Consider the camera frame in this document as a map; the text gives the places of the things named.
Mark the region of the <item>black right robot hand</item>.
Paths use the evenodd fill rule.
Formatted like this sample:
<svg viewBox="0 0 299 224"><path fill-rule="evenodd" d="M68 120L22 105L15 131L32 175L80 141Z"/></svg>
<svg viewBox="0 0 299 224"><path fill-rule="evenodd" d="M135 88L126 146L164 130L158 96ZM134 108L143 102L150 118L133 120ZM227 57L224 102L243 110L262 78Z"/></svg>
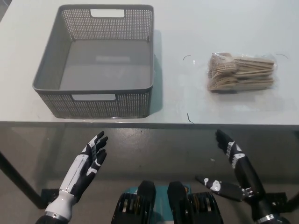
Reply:
<svg viewBox="0 0 299 224"><path fill-rule="evenodd" d="M266 199L266 192L248 156L229 135L218 129L215 133L218 148L227 156L238 185L197 175L195 179L211 192L234 201L248 204Z"/></svg>

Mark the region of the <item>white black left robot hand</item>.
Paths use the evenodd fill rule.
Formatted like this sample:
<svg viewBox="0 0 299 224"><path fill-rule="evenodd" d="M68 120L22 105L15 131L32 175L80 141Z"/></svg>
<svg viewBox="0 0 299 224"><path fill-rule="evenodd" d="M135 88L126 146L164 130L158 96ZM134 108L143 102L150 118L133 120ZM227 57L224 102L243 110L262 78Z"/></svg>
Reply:
<svg viewBox="0 0 299 224"><path fill-rule="evenodd" d="M76 156L59 188L73 195L75 202L80 200L107 156L104 147L108 137L104 134L102 131L95 135Z"/></svg>

